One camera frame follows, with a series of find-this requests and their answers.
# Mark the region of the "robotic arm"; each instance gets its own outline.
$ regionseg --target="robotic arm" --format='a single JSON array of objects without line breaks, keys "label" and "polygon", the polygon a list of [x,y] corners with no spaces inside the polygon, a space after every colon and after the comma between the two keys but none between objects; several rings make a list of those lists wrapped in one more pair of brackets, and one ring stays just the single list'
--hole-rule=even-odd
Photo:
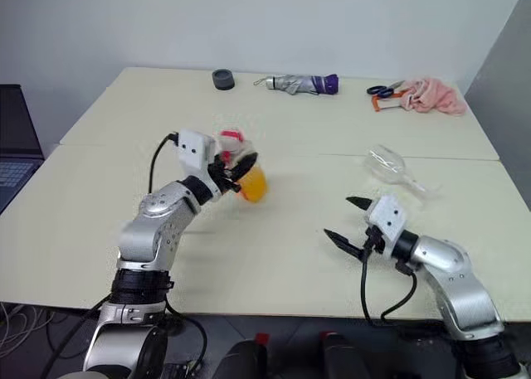
[{"label": "robotic arm", "polygon": [[171,138],[188,175],[148,194],[138,215],[119,241],[117,271],[110,298],[103,304],[83,372],[63,379],[159,378],[168,335],[161,328],[166,293],[173,287],[169,271],[186,227],[208,201],[217,201],[254,165],[249,153],[227,170],[215,155],[213,138],[183,130]]},{"label": "robotic arm", "polygon": [[431,286],[455,353],[470,378],[529,378],[500,334],[504,331],[498,311],[485,287],[472,272],[470,257],[458,245],[404,229],[406,215],[395,197],[376,201],[347,198],[366,211],[368,241],[365,250],[346,238],[325,230],[342,250],[362,259],[372,250],[397,260],[397,268],[417,270]]}]

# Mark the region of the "gray floor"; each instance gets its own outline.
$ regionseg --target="gray floor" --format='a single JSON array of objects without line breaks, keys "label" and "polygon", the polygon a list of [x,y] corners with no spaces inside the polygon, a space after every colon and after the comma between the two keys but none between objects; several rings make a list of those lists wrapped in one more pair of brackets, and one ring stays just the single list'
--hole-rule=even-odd
[{"label": "gray floor", "polygon": [[[415,372],[421,377],[448,379],[454,377],[455,360],[450,347],[443,341],[402,341],[393,330],[369,328],[364,321],[347,318],[297,318],[297,317],[242,317],[197,316],[208,333],[208,350],[198,378],[210,378],[217,364],[229,348],[257,333],[269,333],[269,368],[272,377],[283,379],[318,378],[319,334],[336,331],[358,346],[374,378],[392,378],[396,372]],[[51,326],[52,339],[59,343],[76,318]],[[86,347],[95,323],[87,323],[68,346],[66,353]],[[518,356],[531,360],[531,325],[509,325]],[[194,327],[185,327],[170,338],[167,362],[193,359],[201,348],[201,338]],[[51,351],[45,332],[40,330],[13,354],[0,360],[0,377],[35,378],[40,374]],[[49,377],[58,377],[81,368],[82,357],[59,360]]]}]

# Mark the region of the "scissors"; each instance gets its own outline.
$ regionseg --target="scissors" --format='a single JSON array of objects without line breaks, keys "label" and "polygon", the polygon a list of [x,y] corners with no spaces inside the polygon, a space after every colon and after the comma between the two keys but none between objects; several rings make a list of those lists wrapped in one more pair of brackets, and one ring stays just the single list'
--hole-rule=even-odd
[{"label": "scissors", "polygon": [[378,85],[378,86],[369,87],[367,89],[367,94],[368,95],[377,95],[381,99],[387,99],[387,98],[389,98],[389,97],[391,97],[392,95],[395,94],[395,89],[400,87],[402,85],[402,83],[404,83],[404,81],[400,80],[400,81],[398,81],[396,83],[393,83],[390,86]]}]

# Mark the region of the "white wall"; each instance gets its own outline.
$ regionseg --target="white wall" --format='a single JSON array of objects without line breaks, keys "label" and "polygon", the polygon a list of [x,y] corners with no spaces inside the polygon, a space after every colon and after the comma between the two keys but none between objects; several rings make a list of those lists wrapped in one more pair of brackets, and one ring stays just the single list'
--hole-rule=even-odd
[{"label": "white wall", "polygon": [[125,66],[402,78],[465,91],[517,0],[0,0],[0,82],[56,143]]}]

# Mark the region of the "tabletop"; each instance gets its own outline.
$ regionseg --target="tabletop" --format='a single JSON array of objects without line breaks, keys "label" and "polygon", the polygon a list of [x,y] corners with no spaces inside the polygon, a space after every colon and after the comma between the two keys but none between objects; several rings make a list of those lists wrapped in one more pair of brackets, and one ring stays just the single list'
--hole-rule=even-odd
[{"label": "tabletop", "polygon": [[[60,145],[0,216],[0,299],[88,308],[107,294],[119,232],[147,190],[151,153],[142,145]],[[181,239],[170,301],[185,313],[362,316],[360,264],[335,248],[323,228],[361,245],[363,213],[344,198],[392,192],[407,209],[409,230],[468,250],[503,319],[530,320],[531,305],[521,301],[531,299],[531,288],[521,284],[531,282],[525,231],[531,217],[503,166],[406,163],[417,180],[440,187],[437,198],[420,202],[402,186],[379,182],[363,157],[262,154],[268,194],[257,204],[227,194],[203,207]],[[163,148],[155,187],[182,177],[175,149]],[[400,299],[409,281],[375,255],[371,312],[379,315]],[[394,316],[437,317],[424,281]]]},{"label": "tabletop", "polygon": [[373,111],[365,90],[390,80],[341,78],[337,95],[288,95],[254,86],[261,74],[234,74],[216,90],[206,70],[127,68],[61,140],[66,145],[155,149],[167,133],[217,134],[240,128],[262,153],[364,155],[384,143],[404,157],[497,160],[474,114]]}]

